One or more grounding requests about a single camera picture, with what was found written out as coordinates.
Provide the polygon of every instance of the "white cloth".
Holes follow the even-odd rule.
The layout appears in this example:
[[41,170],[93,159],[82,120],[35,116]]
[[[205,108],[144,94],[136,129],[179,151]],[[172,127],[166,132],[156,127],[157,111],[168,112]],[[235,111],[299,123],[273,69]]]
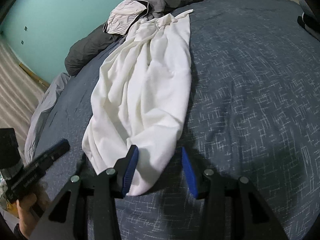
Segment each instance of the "white cloth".
[[124,0],[114,8],[107,20],[107,33],[125,35],[134,20],[146,7],[133,0]]
[[154,185],[181,136],[191,86],[192,11],[140,19],[100,67],[82,149],[99,174],[137,145],[129,195]]
[[68,74],[59,74],[52,81],[50,87],[33,113],[26,143],[24,145],[24,156],[27,164],[33,160],[44,125],[69,80],[70,76]]

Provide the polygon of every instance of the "bedsheet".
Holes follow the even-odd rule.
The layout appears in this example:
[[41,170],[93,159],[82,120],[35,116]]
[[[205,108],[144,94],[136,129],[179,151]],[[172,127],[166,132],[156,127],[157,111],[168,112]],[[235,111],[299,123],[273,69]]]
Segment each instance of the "bedsheet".
[[[186,186],[181,146],[222,174],[247,176],[289,239],[302,239],[320,209],[320,43],[297,24],[302,10],[293,1],[204,0],[173,15],[188,9],[192,84],[183,134],[150,192],[116,200],[122,239],[197,238],[203,202]],[[36,155],[63,137],[71,145],[43,179],[51,199],[83,154],[90,95],[109,50],[70,79],[44,127]],[[92,230],[89,219],[89,239]]]
[[29,164],[35,155],[39,137],[42,129],[47,122],[47,118],[55,106],[60,94],[68,83],[70,76],[66,73],[60,73],[50,84],[42,100],[39,102],[36,110],[31,117],[31,123],[24,145],[24,156]]

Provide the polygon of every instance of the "light gray sheet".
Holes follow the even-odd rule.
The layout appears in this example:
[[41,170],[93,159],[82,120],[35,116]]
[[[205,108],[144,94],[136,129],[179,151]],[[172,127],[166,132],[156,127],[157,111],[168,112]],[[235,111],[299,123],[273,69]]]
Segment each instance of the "light gray sheet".
[[35,156],[38,141],[44,125],[47,122],[48,116],[69,80],[70,76],[68,74],[59,74],[52,81],[49,88],[45,92],[42,101],[39,102],[39,105],[33,113],[26,143],[24,146],[24,155],[27,164],[29,164]]

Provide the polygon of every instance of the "human hand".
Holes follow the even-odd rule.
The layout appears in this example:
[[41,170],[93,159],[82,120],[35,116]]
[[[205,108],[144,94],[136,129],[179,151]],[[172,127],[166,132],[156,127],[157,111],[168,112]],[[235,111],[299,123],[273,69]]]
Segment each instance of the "human hand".
[[30,212],[30,208],[36,201],[37,197],[34,193],[26,195],[22,200],[17,200],[20,232],[27,239],[30,237],[37,224],[37,220]]

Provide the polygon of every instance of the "teal wall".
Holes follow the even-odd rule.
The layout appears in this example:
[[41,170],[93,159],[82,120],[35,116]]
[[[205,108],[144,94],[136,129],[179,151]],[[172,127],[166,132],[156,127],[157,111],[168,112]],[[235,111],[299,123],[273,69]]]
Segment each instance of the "teal wall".
[[0,30],[18,58],[51,82],[66,72],[64,59],[70,47],[105,22],[121,1],[17,0]]

